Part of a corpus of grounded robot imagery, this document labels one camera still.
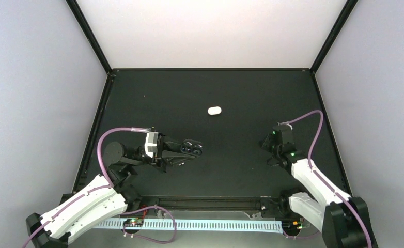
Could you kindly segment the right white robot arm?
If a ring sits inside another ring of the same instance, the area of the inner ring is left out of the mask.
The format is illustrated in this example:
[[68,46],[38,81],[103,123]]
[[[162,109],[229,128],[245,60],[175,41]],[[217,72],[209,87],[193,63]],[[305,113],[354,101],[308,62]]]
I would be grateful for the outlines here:
[[277,202],[281,215],[296,213],[308,220],[327,247],[377,246],[366,201],[341,190],[298,150],[290,125],[273,127],[261,147],[271,154],[268,164],[281,167],[305,188],[282,192]]

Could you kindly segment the white oval case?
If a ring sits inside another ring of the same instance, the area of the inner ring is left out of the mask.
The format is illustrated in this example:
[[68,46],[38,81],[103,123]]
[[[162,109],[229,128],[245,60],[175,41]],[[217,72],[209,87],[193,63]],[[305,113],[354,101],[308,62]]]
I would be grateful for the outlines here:
[[222,108],[220,106],[213,106],[207,109],[207,113],[211,116],[219,115],[222,112]]

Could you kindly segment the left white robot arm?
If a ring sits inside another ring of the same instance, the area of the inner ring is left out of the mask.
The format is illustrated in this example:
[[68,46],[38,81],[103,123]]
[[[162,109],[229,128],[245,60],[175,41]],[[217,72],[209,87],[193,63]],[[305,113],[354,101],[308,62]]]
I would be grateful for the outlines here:
[[26,218],[28,239],[23,246],[32,243],[34,247],[67,247],[111,217],[148,211],[132,185],[137,176],[134,168],[151,165],[164,173],[167,167],[184,165],[203,153],[198,141],[179,142],[159,132],[141,132],[146,134],[145,143],[137,148],[111,142],[102,149],[104,137],[101,137],[97,154],[102,172],[53,210],[29,215]]

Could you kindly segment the black earbud charging case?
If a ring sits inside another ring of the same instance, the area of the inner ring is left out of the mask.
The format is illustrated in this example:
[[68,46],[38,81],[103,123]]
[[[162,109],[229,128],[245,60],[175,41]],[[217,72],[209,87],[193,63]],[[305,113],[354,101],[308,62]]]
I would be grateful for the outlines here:
[[181,151],[193,156],[200,156],[203,153],[203,144],[192,139],[185,139],[181,145]]

